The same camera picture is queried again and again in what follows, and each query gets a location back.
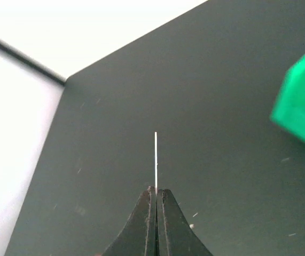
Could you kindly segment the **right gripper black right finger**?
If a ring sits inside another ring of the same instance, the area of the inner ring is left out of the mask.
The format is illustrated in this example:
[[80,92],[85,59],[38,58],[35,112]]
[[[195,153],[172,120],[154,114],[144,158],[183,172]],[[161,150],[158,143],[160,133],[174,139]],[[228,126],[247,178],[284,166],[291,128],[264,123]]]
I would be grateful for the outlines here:
[[157,194],[158,253],[168,256],[213,256],[190,228],[169,189]]

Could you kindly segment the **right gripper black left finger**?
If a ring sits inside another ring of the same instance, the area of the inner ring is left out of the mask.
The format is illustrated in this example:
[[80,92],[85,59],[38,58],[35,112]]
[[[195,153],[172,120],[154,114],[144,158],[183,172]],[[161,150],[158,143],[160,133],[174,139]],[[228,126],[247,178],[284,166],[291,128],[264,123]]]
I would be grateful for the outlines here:
[[157,198],[154,187],[143,191],[123,229],[107,247],[105,256],[157,254]]

